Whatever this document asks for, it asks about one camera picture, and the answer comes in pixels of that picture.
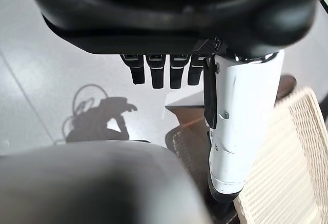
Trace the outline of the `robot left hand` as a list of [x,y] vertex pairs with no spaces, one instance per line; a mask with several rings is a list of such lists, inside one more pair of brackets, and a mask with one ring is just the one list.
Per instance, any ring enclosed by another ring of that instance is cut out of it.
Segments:
[[203,81],[210,130],[208,183],[218,202],[242,191],[263,143],[284,48],[310,30],[318,0],[35,0],[47,26],[93,54],[118,54],[133,83]]

